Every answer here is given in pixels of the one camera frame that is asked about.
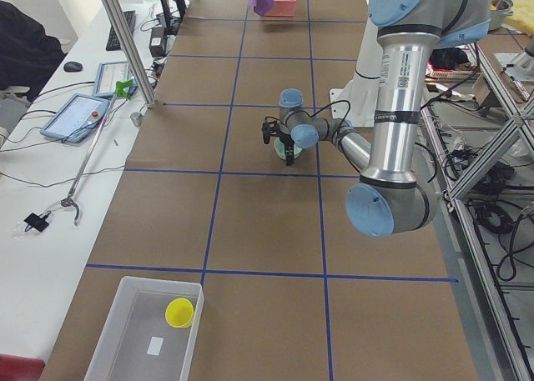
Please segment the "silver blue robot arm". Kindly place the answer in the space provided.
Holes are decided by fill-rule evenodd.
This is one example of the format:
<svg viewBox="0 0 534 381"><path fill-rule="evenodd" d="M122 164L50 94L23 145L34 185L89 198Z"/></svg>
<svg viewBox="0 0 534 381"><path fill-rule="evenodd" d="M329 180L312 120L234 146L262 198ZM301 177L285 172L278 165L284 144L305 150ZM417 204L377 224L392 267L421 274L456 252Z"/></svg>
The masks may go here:
<svg viewBox="0 0 534 381"><path fill-rule="evenodd" d="M347 216L360 233L385 237L422 228L433 219L436 194L411 168L426 65L436 49L483 39L490 1L369 1L365 30L379 47L369 93L375 105L371 140L347 119L308 114L299 90L280 94L280 118L263 125L264 139L279 137L287 158L294 148L324 140L335 145L360 175L345 200Z"/></svg>

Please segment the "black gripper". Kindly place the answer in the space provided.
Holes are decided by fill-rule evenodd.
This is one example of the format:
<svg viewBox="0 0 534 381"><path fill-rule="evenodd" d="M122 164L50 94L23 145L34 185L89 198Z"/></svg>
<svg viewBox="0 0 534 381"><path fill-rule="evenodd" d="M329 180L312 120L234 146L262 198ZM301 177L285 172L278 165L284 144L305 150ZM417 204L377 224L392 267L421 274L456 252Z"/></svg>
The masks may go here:
<svg viewBox="0 0 534 381"><path fill-rule="evenodd" d="M280 134L280 143L282 150L285 153L285 162L287 165L292 165L294 162L295 143L291 136L287 133Z"/></svg>

